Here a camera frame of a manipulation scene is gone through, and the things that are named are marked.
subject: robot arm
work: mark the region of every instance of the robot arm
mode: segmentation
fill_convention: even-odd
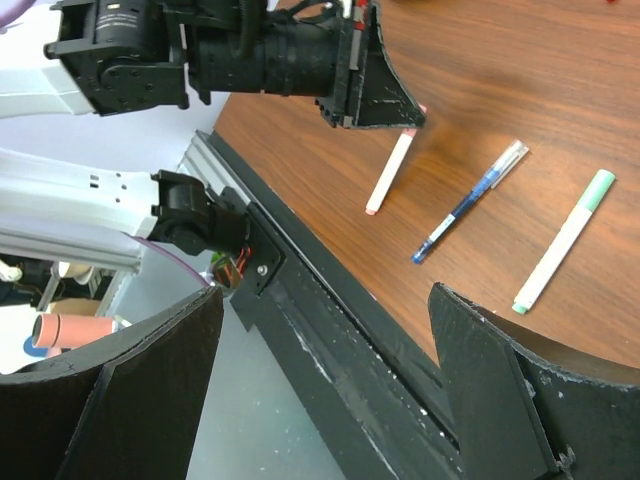
[[[333,127],[425,122],[384,49],[371,0],[62,0],[0,35],[0,117],[189,107],[211,92],[315,98]]]
[[[212,91],[315,98],[333,127],[421,127],[373,0],[267,10],[267,0],[62,0],[0,34],[0,118],[204,104]],[[249,220],[187,175],[122,173],[0,150],[1,209],[99,225],[187,254],[238,254]]]

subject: pen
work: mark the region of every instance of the pen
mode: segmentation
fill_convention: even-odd
[[[512,307],[514,311],[525,314],[533,307],[615,178],[615,175],[607,170],[598,170],[576,206],[571,210],[558,235],[551,242],[549,249],[516,295]]]
[[[433,246],[438,242],[438,239],[442,237],[451,225],[456,220],[462,218],[471,207],[478,201],[478,199],[489,189],[497,185],[504,176],[511,171],[511,169],[529,152],[527,147],[520,140],[515,140],[509,147],[500,155],[498,160],[491,166],[489,170],[485,172],[482,179],[471,189],[466,197],[458,204],[453,211],[447,215],[444,221],[438,225],[438,227],[429,235],[420,248],[411,257],[411,260],[415,264],[420,264],[427,257]]]

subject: green marker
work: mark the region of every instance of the green marker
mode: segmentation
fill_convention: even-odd
[[[542,260],[516,295],[513,301],[513,309],[516,312],[525,314],[533,307],[615,179],[616,176],[613,173],[607,170],[598,170]]]

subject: pen cap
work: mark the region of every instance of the pen cap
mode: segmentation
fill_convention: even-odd
[[[529,147],[527,147],[520,140],[514,140],[511,145],[500,155],[500,158],[494,164],[495,167],[501,170],[500,176],[491,184],[491,188],[496,188],[504,177],[515,167],[524,156],[529,153]]]
[[[591,212],[595,211],[615,179],[616,176],[608,170],[598,170],[598,173],[596,173],[582,197],[580,197],[578,205]]]

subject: blue pen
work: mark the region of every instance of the blue pen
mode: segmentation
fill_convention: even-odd
[[[462,218],[473,205],[478,201],[489,188],[495,188],[496,185],[505,177],[507,173],[529,152],[527,147],[520,140],[515,140],[509,148],[507,148],[500,158],[491,166],[483,175],[482,179],[476,184],[469,194],[462,199],[453,211],[447,215],[447,218],[438,225],[429,238],[427,238],[416,253],[411,257],[415,264],[420,264],[427,257],[433,246],[438,242],[442,235],[453,225],[456,220]]]

